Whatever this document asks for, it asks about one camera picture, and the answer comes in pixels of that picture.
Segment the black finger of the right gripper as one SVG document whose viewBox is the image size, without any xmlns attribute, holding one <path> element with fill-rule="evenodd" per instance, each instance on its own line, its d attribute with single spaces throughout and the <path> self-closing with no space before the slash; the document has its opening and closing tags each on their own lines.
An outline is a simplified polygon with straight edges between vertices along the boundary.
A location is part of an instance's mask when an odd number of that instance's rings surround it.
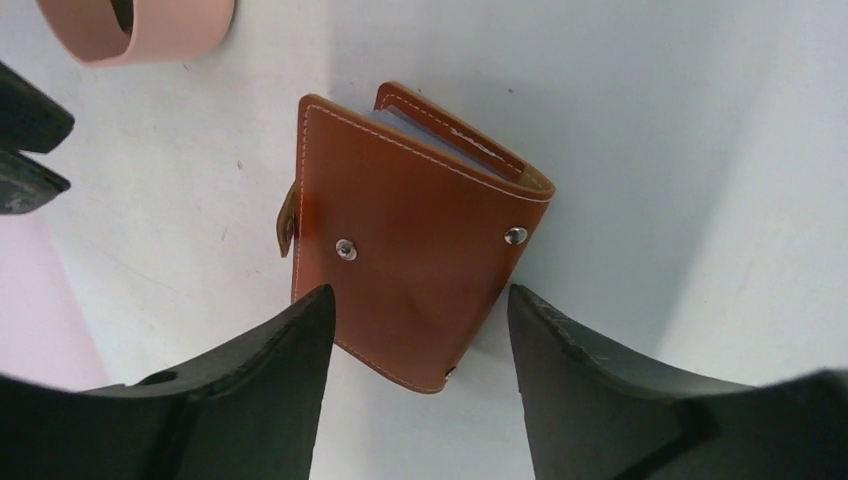
<svg viewBox="0 0 848 480">
<path fill-rule="evenodd" d="M 1 63 L 1 147 L 46 154 L 72 132 L 74 117 Z"/>
<path fill-rule="evenodd" d="M 1 151 L 1 214 L 23 215 L 54 200 L 69 180 L 18 152 Z"/>
</svg>

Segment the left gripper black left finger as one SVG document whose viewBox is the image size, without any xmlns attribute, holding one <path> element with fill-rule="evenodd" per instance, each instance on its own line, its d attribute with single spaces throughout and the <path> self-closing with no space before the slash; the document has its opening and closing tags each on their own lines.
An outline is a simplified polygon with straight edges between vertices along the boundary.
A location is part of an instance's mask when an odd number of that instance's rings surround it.
<svg viewBox="0 0 848 480">
<path fill-rule="evenodd" d="M 1 380 L 5 479 L 306 479 L 335 334 L 321 286 L 135 385 Z"/>
</svg>

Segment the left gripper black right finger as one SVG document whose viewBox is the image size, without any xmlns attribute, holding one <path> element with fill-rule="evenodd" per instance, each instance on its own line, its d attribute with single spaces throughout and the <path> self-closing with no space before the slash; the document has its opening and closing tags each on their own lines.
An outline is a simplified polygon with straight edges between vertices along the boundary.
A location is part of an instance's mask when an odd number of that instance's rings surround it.
<svg viewBox="0 0 848 480">
<path fill-rule="evenodd" d="M 510 343 L 539 479 L 843 479 L 847 374 L 754 387 L 632 350 L 512 285 Z"/>
</svg>

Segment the pink oval tray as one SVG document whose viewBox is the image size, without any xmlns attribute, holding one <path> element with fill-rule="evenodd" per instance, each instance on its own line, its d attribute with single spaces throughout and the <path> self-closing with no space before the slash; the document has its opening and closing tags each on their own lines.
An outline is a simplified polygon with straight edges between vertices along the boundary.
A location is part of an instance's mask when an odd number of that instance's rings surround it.
<svg viewBox="0 0 848 480">
<path fill-rule="evenodd" d="M 234 0 L 62 1 L 37 5 L 55 37 L 80 64 L 111 67 L 182 61 L 215 50 Z"/>
</svg>

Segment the brown leather card holder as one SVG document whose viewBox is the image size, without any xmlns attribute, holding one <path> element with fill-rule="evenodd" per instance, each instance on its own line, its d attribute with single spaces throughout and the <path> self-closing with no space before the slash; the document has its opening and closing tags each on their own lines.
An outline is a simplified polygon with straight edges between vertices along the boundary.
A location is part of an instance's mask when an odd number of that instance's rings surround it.
<svg viewBox="0 0 848 480">
<path fill-rule="evenodd" d="M 555 186 L 397 82 L 363 113 L 304 96 L 295 167 L 277 218 L 292 299 L 331 286 L 340 348 L 409 390 L 441 391 Z"/>
</svg>

